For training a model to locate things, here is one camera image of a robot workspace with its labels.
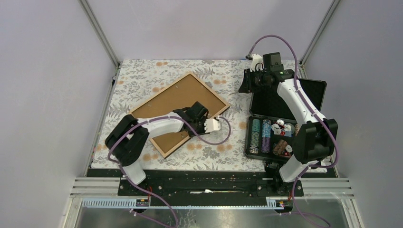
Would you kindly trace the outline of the black picture frame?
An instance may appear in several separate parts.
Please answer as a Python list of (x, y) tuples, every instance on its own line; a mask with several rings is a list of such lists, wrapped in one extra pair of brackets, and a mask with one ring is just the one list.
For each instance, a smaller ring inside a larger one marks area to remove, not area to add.
[[(134, 117), (152, 118), (176, 109), (191, 107), (195, 102), (208, 109), (208, 117), (216, 117), (230, 107), (229, 102), (208, 87), (204, 81), (189, 73), (131, 110), (130, 114)], [(164, 158), (167, 158), (188, 140), (190, 140), (189, 134), (182, 131), (157, 136), (149, 141)]]

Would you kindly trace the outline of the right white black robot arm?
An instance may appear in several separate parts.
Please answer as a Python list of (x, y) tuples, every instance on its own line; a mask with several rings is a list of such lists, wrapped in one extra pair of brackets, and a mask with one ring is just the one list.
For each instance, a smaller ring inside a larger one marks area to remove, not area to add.
[(305, 93), (296, 72), (285, 69), (279, 52), (248, 54), (249, 68), (244, 70), (240, 93), (255, 93), (271, 89), (282, 98), (299, 125), (298, 135), (292, 145), (293, 154), (279, 169), (280, 178), (272, 183), (273, 191), (280, 196), (291, 190), (291, 182), (300, 178), (310, 167), (320, 167), (319, 161), (337, 156), (338, 124), (328, 119)]

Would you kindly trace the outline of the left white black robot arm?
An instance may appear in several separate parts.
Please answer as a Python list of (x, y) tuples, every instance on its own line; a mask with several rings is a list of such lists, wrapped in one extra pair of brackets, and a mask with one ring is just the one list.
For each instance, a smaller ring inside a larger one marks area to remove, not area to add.
[(135, 118), (128, 114), (105, 139), (109, 149), (107, 157), (123, 168), (123, 175), (130, 180), (129, 189), (135, 195), (142, 195), (147, 191), (146, 174), (140, 162), (145, 143), (168, 133), (206, 134), (204, 124), (208, 114), (208, 109), (199, 102), (154, 118)]

